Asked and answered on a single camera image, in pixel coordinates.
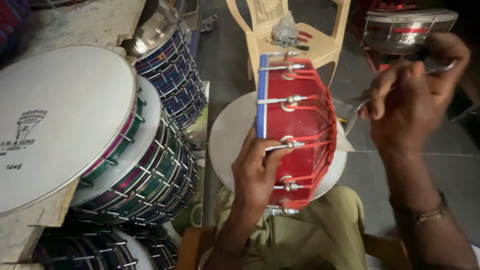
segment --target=pliers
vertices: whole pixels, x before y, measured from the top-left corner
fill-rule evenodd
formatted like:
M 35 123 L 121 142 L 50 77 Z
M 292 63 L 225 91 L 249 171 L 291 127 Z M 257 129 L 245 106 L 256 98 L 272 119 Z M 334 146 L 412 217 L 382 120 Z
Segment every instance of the pliers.
M 300 37 L 300 36 L 305 36 L 307 38 L 312 38 L 313 37 L 312 35 L 310 35 L 309 33 L 305 32 L 305 31 L 299 31 L 299 35 L 297 36 L 297 39 L 300 40 L 300 41 L 303 41 L 303 42 L 308 42 L 308 39 Z

